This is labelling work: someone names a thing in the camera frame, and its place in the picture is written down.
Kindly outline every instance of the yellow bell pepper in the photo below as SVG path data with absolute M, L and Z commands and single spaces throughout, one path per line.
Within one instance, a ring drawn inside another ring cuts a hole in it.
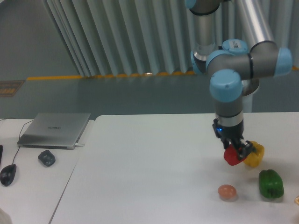
M 251 152 L 243 162 L 250 167 L 257 167 L 263 159 L 265 148 L 255 141 L 250 141 L 250 142 L 256 148 L 256 151 Z

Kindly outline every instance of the silver laptop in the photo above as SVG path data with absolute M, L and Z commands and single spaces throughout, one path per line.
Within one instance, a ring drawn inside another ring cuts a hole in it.
M 74 149 L 90 113 L 39 113 L 17 142 L 20 147 Z

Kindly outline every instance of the green bell pepper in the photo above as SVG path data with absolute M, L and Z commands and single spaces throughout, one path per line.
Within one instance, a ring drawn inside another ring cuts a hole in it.
M 273 169 L 262 170 L 258 176 L 261 194 L 266 198 L 279 198 L 284 195 L 284 185 Z

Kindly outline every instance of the bell pepper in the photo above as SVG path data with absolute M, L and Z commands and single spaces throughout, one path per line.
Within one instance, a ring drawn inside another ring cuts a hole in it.
M 243 162 L 250 167 L 257 167 L 263 159 L 265 148 L 255 141 L 250 142 L 253 144 L 256 150 L 251 152 Z
M 228 162 L 229 165 L 234 166 L 239 164 L 240 162 L 244 161 L 244 159 L 242 160 L 238 160 L 238 154 L 237 151 L 235 150 L 235 148 L 233 147 L 232 144 L 230 144 L 227 149 L 224 151 L 224 155 L 223 155 L 224 159 L 226 162 Z
M 266 198 L 279 198 L 284 195 L 284 185 L 273 169 L 262 170 L 258 176 L 261 194 Z

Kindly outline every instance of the laptop logo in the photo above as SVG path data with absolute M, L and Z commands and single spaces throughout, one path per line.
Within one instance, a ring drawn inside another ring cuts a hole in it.
M 61 127 L 48 127 L 48 129 L 61 129 Z

